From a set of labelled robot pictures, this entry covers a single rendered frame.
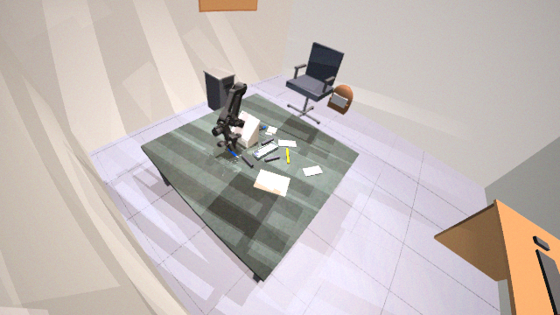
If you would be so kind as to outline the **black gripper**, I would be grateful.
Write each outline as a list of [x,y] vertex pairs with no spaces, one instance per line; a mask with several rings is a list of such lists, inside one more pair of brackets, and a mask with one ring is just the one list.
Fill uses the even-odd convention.
[[[230,131],[228,131],[228,132],[229,132],[229,134],[230,134],[230,133],[232,133],[232,130],[230,130]],[[227,138],[228,132],[222,133],[222,135],[224,135],[224,137],[225,137],[225,138],[224,138],[225,141],[219,141],[219,142],[218,142],[218,147],[223,147],[223,146],[226,145],[226,146],[232,151],[232,148],[231,148],[230,143],[229,143],[229,141],[231,141],[231,140],[228,140],[228,138]],[[232,142],[232,144],[233,144],[233,146],[234,146],[235,149],[236,149],[236,142],[237,142],[237,141]]]

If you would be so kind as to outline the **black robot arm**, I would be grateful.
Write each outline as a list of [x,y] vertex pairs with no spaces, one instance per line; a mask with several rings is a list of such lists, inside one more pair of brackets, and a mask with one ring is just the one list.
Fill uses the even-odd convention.
[[[215,137],[218,137],[222,133],[230,131],[229,126],[234,128],[243,128],[246,121],[240,119],[238,114],[242,102],[242,96],[246,93],[246,90],[247,85],[240,81],[237,81],[229,90],[225,108],[222,112],[220,112],[219,118],[216,123],[218,125],[213,127],[212,129],[212,134]],[[238,141],[239,137],[240,133],[234,133],[233,131],[230,134],[229,132],[227,133],[227,139],[231,140],[231,142]]]

